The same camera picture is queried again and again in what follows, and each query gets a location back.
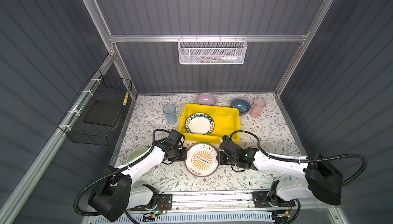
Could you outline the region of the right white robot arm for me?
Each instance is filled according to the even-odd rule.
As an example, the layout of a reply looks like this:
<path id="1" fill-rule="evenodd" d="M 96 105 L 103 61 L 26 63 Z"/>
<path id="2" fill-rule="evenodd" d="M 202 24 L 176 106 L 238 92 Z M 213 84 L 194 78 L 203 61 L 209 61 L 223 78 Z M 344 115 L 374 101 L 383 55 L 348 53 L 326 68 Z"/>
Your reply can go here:
<path id="1" fill-rule="evenodd" d="M 223 136 L 217 160 L 220 165 L 229 165 L 241 170 L 270 170 L 294 177 L 291 181 L 273 181 L 269 192 L 263 197 L 273 207 L 294 205 L 295 199 L 315 197 L 325 204 L 341 204 L 342 173 L 327 161 L 301 163 L 305 156 L 293 159 L 294 163 L 284 162 L 290 156 L 272 158 L 257 148 L 242 149 L 229 136 Z"/>

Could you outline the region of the floral table mat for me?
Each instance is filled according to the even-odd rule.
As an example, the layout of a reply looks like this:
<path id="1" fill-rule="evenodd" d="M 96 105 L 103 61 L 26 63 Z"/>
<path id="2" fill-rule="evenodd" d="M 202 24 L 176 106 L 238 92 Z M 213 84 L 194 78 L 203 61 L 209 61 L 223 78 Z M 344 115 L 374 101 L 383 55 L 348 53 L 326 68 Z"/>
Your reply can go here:
<path id="1" fill-rule="evenodd" d="M 267 106 L 257 118 L 243 115 L 241 128 L 257 135 L 261 146 L 267 152 L 290 156 L 302 155 L 273 94 L 219 94 L 217 105 L 228 107 L 234 99 L 251 102 L 254 98 L 265 99 Z M 156 128 L 178 129 L 179 124 L 168 124 L 164 113 L 165 104 L 176 106 L 177 117 L 181 117 L 185 105 L 195 103 L 196 95 L 155 95 L 139 96 L 134 106 L 131 120 L 126 125 L 125 136 L 115 158 L 115 165 L 127 162 L 129 155 L 140 147 L 151 145 L 152 132 Z M 275 180 L 286 181 L 292 177 L 273 171 L 240 170 L 233 171 L 228 166 L 220 166 L 206 178 L 199 178 L 188 172 L 183 162 L 171 165 L 160 164 L 145 174 L 139 184 L 148 183 L 161 192 L 178 191 L 220 191 L 220 190 L 260 190 L 268 189 Z"/>

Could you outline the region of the white marker in basket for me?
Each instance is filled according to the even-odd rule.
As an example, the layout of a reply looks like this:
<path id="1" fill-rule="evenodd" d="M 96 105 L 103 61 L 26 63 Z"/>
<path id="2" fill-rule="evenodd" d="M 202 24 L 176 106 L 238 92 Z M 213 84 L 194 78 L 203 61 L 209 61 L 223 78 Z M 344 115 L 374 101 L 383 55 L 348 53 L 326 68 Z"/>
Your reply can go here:
<path id="1" fill-rule="evenodd" d="M 221 61 L 226 61 L 226 62 L 241 62 L 242 57 L 241 56 L 223 56 L 220 58 Z"/>

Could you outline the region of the light green bowl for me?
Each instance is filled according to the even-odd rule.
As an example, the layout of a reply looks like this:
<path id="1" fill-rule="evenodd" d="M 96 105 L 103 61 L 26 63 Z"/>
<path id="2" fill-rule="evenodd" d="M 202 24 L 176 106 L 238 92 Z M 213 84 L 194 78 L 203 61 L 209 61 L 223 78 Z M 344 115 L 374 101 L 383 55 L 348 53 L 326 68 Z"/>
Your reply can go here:
<path id="1" fill-rule="evenodd" d="M 141 147 L 136 149 L 129 155 L 127 159 L 127 163 L 132 163 L 138 160 L 139 158 L 143 157 L 145 154 L 149 152 L 149 149 L 150 149 L 149 147 Z"/>

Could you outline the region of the yellow tag on basket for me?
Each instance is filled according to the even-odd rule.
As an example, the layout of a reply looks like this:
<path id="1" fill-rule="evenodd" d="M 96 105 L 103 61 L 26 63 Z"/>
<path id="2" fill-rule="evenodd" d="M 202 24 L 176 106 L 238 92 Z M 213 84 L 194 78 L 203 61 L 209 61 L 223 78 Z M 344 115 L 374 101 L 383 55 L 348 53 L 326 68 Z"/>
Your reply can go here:
<path id="1" fill-rule="evenodd" d="M 124 96 L 123 103 L 122 103 L 123 106 L 126 106 L 126 105 L 127 105 L 128 98 L 129 98 L 129 91 L 127 91 L 126 94 L 125 94 L 125 96 Z"/>

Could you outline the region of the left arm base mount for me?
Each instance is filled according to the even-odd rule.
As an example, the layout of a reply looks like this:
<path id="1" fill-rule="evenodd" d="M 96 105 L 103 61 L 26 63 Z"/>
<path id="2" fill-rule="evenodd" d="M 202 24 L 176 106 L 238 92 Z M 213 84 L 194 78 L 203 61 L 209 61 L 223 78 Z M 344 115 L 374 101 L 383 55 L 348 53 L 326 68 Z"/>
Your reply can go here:
<path id="1" fill-rule="evenodd" d="M 172 209 L 173 195 L 172 194 L 158 194 L 145 206 L 139 205 L 130 208 L 131 211 L 168 211 Z"/>

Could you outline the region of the dark blue bowl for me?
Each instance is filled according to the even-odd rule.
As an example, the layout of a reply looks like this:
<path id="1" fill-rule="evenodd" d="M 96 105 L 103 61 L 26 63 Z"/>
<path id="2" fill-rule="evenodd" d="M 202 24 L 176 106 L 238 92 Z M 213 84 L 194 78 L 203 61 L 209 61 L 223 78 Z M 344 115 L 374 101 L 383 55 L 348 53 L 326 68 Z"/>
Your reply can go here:
<path id="1" fill-rule="evenodd" d="M 251 109 L 251 104 L 244 99 L 235 99 L 231 101 L 230 106 L 238 110 L 239 116 L 246 115 Z"/>

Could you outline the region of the blue plastic cup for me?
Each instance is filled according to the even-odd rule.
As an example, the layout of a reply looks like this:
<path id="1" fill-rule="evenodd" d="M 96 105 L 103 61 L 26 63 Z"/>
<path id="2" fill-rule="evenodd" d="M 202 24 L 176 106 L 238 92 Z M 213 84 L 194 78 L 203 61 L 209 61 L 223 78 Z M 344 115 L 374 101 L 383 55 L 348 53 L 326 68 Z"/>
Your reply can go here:
<path id="1" fill-rule="evenodd" d="M 174 104 L 166 104 L 162 108 L 168 124 L 173 125 L 177 122 L 176 106 Z"/>

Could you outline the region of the purple bowl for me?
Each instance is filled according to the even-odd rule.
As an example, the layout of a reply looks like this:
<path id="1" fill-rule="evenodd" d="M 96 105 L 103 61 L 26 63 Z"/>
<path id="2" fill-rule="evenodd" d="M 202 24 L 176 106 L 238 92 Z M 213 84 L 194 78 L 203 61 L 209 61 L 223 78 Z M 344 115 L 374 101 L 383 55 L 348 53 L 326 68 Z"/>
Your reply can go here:
<path id="1" fill-rule="evenodd" d="M 198 95 L 196 103 L 199 105 L 215 106 L 217 103 L 217 98 L 210 93 L 203 93 Z"/>

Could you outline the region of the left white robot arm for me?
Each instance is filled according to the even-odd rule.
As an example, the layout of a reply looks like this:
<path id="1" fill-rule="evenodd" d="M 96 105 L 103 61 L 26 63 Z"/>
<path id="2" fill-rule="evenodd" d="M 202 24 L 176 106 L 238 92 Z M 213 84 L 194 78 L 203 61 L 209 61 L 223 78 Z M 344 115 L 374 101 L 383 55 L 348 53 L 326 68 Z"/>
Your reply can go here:
<path id="1" fill-rule="evenodd" d="M 118 168 L 110 168 L 111 176 L 95 183 L 88 204 L 98 215 L 116 221 L 126 210 L 143 206 L 148 210 L 157 206 L 159 191 L 149 184 L 134 184 L 155 166 L 168 161 L 183 162 L 187 157 L 185 136 L 176 130 L 156 129 L 147 152 Z"/>

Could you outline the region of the green rimmed white plate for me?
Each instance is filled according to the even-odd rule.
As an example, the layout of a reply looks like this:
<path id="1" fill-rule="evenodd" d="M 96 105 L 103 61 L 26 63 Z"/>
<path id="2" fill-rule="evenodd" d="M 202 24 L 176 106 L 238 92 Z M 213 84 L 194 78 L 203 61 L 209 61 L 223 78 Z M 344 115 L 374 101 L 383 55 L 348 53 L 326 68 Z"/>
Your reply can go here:
<path id="1" fill-rule="evenodd" d="M 210 135 L 215 129 L 215 122 L 210 115 L 198 112 L 186 119 L 185 129 L 188 133 Z"/>

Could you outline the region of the aluminium front rail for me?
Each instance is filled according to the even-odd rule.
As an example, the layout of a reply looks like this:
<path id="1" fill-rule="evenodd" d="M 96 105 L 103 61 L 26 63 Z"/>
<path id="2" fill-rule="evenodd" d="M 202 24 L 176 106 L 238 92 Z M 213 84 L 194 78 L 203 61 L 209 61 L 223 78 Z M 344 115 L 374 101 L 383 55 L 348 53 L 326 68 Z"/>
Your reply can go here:
<path id="1" fill-rule="evenodd" d="M 89 198 L 89 205 L 107 219 L 117 219 L 130 208 L 147 205 L 158 194 L 172 194 L 172 211 L 189 208 L 255 208 L 251 193 L 269 190 L 194 191 L 160 193 L 147 186 L 117 189 L 108 187 L 96 191 Z"/>

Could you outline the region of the yellow plastic bin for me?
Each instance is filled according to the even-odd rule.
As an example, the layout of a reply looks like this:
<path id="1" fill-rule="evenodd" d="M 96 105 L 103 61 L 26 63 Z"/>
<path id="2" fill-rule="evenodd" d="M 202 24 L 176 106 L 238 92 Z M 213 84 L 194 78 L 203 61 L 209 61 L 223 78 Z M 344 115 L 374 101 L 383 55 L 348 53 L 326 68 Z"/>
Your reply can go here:
<path id="1" fill-rule="evenodd" d="M 215 129 L 210 135 L 198 135 L 186 131 L 186 119 L 191 114 L 198 112 L 206 113 L 213 118 Z M 228 107 L 186 104 L 179 121 L 179 132 L 185 135 L 186 140 L 211 144 L 220 144 L 223 136 L 229 136 L 234 131 L 240 130 L 240 128 L 241 120 L 238 110 Z"/>

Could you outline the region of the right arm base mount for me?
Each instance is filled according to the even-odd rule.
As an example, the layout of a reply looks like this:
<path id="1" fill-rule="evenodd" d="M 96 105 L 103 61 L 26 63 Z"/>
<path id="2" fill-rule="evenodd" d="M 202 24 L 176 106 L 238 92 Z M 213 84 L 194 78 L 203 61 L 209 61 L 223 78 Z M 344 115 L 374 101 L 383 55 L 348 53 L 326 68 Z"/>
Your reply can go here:
<path id="1" fill-rule="evenodd" d="M 267 191 L 253 191 L 251 193 L 252 200 L 254 202 L 254 206 L 256 208 L 278 208 L 278 207 L 289 207 L 292 208 L 296 206 L 296 202 L 294 200 L 285 201 L 276 195 L 269 196 L 269 192 Z"/>

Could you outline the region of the orange sunburst plate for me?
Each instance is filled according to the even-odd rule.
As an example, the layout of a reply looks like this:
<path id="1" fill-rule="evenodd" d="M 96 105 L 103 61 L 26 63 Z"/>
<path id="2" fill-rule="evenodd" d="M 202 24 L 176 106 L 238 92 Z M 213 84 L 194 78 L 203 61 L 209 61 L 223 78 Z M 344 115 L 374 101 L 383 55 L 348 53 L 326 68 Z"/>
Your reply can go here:
<path id="1" fill-rule="evenodd" d="M 194 144 L 187 150 L 186 169 L 199 178 L 210 176 L 219 167 L 218 155 L 219 151 L 211 144 Z"/>

